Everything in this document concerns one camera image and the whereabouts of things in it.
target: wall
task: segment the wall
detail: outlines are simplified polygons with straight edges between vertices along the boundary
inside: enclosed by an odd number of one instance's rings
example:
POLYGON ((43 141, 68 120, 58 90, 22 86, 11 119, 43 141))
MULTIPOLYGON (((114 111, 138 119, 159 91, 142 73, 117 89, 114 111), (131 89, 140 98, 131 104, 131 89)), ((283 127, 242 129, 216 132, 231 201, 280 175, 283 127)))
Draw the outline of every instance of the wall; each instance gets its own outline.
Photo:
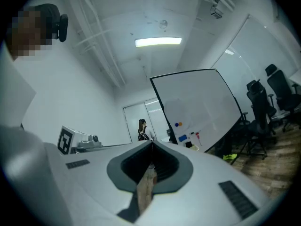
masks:
POLYGON ((275 10, 272 0, 233 0, 236 8, 230 14, 224 30, 211 46, 207 55, 199 64, 200 69, 211 68, 224 53, 237 35, 247 16, 250 14, 277 38, 287 49, 296 66, 300 68, 301 54, 297 40, 280 21, 275 22, 275 10))
POLYGON ((123 115, 123 108, 143 102, 144 100, 155 98, 156 93, 151 82, 145 79, 143 81, 132 82, 120 89, 115 88, 114 94, 120 125, 119 135, 123 139, 122 143, 131 143, 127 124, 123 115))
MULTIPOLYGON (((67 13, 63 0, 31 0, 29 4, 53 3, 67 13)), ((43 141, 57 144, 62 125, 97 134, 104 145, 120 144, 113 88, 87 56, 71 45, 78 37, 69 21, 67 40, 54 41, 35 56, 18 58, 14 65, 37 92, 23 120, 25 130, 43 141)))

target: white ceiling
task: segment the white ceiling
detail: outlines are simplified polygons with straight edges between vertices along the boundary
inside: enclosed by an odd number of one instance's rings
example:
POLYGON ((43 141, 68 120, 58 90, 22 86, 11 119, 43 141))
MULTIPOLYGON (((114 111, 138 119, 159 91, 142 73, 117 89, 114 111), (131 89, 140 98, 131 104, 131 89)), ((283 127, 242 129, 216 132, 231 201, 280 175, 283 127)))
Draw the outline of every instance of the white ceiling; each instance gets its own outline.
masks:
MULTIPOLYGON (((124 85, 123 80, 130 83, 132 80, 148 79, 154 75, 185 70, 187 65, 190 69, 197 68, 229 15, 226 12, 223 18, 215 19, 209 13, 212 4, 203 0, 90 1, 104 31, 104 37, 96 36, 92 41, 97 43, 96 49, 105 57, 120 86, 124 85), (135 47, 135 39, 149 37, 181 37, 182 41, 180 45, 135 47)), ((100 32, 95 16, 84 0, 69 0, 69 3, 73 6, 81 3, 92 34, 100 32)), ((87 24, 78 21, 83 18, 83 13, 80 9, 73 10, 75 16, 70 20, 81 38, 85 39, 90 31, 87 24)), ((77 49, 81 51, 87 45, 85 42, 77 49)), ((92 50, 87 53, 96 58, 92 50)), ((100 68, 104 68, 99 60, 95 61, 100 68)))

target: neon yellow shoe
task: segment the neon yellow shoe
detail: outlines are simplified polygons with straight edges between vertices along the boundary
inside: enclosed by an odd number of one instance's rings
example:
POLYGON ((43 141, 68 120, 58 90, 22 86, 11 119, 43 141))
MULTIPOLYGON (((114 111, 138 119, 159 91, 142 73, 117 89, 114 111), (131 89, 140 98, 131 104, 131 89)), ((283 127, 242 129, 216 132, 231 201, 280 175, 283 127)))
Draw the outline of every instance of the neon yellow shoe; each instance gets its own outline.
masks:
POLYGON ((237 154, 224 155, 223 160, 233 160, 237 157, 237 154))

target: white desk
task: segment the white desk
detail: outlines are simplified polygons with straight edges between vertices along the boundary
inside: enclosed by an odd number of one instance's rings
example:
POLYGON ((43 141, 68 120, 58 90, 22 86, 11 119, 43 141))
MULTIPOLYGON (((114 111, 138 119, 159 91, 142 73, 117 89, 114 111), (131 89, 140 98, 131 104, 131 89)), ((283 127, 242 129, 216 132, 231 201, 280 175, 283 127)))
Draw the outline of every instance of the white desk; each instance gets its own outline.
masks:
POLYGON ((297 85, 301 86, 301 69, 298 70, 296 73, 294 73, 291 77, 290 80, 297 85))

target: blue eraser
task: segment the blue eraser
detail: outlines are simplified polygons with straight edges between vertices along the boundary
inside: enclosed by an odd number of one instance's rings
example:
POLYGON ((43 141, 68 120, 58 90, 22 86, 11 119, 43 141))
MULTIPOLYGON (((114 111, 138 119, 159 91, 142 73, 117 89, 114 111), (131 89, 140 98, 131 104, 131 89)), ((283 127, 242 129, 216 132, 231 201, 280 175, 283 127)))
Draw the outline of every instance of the blue eraser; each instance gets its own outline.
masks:
POLYGON ((187 139, 187 136, 186 136, 186 135, 183 135, 183 136, 179 137, 179 141, 180 141, 180 142, 182 142, 182 141, 184 141, 184 140, 186 140, 186 139, 187 139))

